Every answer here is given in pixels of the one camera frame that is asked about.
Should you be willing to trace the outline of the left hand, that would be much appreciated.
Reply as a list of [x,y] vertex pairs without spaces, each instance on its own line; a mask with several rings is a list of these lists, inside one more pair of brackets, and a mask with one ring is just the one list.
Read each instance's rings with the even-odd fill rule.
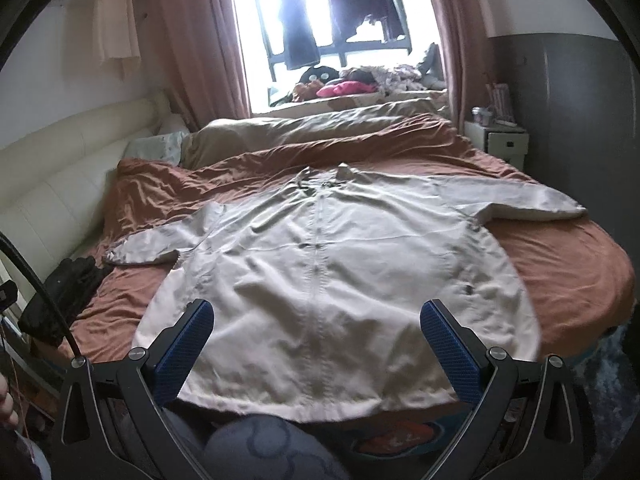
[[0,375],[0,422],[10,429],[16,429],[20,423],[8,381],[3,375]]

